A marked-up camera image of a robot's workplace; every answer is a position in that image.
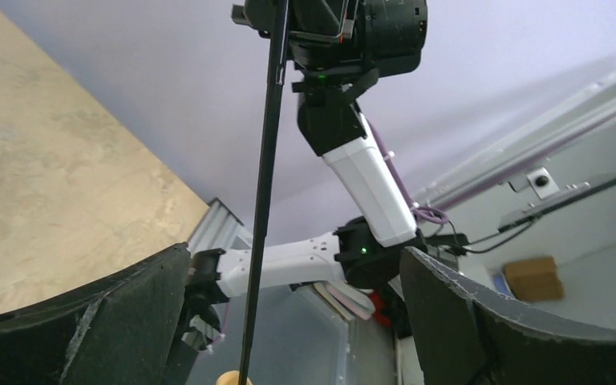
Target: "purple cable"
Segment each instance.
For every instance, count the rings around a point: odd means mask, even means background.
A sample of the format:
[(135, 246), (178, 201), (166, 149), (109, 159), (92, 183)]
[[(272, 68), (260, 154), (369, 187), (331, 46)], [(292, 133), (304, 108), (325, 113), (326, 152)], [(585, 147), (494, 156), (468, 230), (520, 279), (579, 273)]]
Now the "purple cable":
[(416, 207), (416, 203), (410, 197), (410, 193), (407, 192), (407, 189), (405, 188), (405, 184), (400, 180), (400, 175), (398, 174), (398, 170), (395, 169), (395, 166), (393, 165), (393, 160), (391, 156), (388, 155), (388, 150), (386, 150), (386, 147), (383, 144), (383, 140), (381, 139), (381, 136), (376, 131), (374, 126), (369, 122), (369, 120), (367, 122), (370, 125), (372, 137), (374, 137), (374, 141), (376, 142), (376, 145), (379, 146), (379, 151), (381, 152), (381, 156), (383, 156), (383, 161), (386, 162), (388, 171), (393, 176), (393, 180), (395, 181), (395, 184), (398, 186), (400, 193), (403, 194), (403, 198), (405, 200), (405, 203), (407, 204), (407, 207), (410, 208), (410, 210), (412, 211), (412, 214), (414, 214), (417, 221), (426, 221), (426, 222), (435, 223), (437, 225), (445, 225), (449, 223), (450, 218), (445, 212), (443, 212), (440, 209), (435, 209), (433, 207), (428, 207), (428, 206)]

